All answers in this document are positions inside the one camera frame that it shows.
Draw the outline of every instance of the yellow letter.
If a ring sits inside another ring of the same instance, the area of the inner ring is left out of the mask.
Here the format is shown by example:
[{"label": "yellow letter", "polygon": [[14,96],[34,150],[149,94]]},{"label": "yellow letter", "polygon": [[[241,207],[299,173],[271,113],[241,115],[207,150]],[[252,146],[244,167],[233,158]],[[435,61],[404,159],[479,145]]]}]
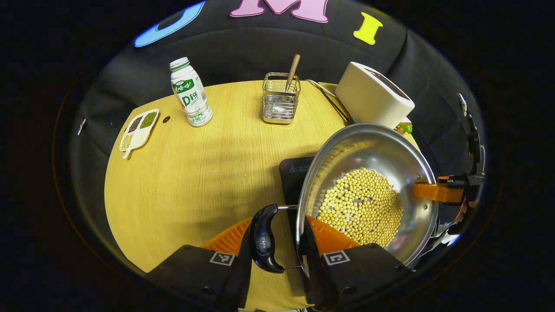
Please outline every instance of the yellow letter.
[{"label": "yellow letter", "polygon": [[374,36],[378,31],[378,27],[383,26],[383,24],[364,12],[360,12],[360,14],[364,17],[364,21],[362,22],[360,29],[352,34],[355,35],[356,38],[368,44],[375,44],[376,41],[374,40]]}]

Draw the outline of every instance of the pink letter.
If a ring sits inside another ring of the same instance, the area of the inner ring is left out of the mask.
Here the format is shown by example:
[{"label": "pink letter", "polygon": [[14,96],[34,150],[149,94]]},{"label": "pink letter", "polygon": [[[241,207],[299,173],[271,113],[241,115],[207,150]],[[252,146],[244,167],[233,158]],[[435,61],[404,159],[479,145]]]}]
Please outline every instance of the pink letter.
[{"label": "pink letter", "polygon": [[[327,23],[326,13],[327,0],[264,0],[275,14],[282,14],[293,4],[300,2],[299,7],[291,11],[294,17],[308,19],[309,21]],[[259,6],[260,0],[242,0],[239,8],[231,11],[233,17],[253,16],[264,13]]]}]

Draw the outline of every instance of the plastic bottle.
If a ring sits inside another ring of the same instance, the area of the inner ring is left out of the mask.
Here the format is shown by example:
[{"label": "plastic bottle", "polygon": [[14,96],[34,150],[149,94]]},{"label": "plastic bottle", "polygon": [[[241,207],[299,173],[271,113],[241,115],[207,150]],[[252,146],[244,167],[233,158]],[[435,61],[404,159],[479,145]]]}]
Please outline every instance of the plastic bottle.
[{"label": "plastic bottle", "polygon": [[195,127],[207,124],[212,119],[212,109],[208,106],[199,75],[190,65],[189,59],[182,57],[171,62],[170,71],[171,88],[189,123]]}]

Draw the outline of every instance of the frying pan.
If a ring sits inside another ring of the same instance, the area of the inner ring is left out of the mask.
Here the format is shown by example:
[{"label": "frying pan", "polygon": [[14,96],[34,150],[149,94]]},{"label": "frying pan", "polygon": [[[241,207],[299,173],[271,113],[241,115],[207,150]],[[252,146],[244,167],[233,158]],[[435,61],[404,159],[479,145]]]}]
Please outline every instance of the frying pan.
[{"label": "frying pan", "polygon": [[[295,242],[297,255],[304,233],[305,216],[317,217],[326,190],[344,174],[360,168],[375,170],[388,178],[396,192],[401,193],[403,216],[398,232],[385,248],[397,260],[409,265],[428,242],[437,219],[438,202],[412,196],[415,182],[435,183],[430,165],[420,151],[397,131],[373,123],[347,126],[320,148],[306,174],[299,206],[266,206],[253,217],[249,228],[251,256],[262,269],[283,273],[274,259],[275,244],[270,223],[280,209],[297,208]],[[308,267],[299,257],[303,272]]]}]

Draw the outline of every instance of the metal utensil holder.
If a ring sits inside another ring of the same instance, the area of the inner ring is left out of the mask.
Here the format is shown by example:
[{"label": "metal utensil holder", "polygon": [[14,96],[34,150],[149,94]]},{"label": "metal utensil holder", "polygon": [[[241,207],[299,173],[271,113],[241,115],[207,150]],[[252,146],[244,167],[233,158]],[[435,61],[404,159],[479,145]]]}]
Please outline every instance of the metal utensil holder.
[{"label": "metal utensil holder", "polygon": [[286,90],[288,73],[267,73],[262,83],[262,119],[269,123],[290,124],[295,117],[301,83],[297,75]]}]

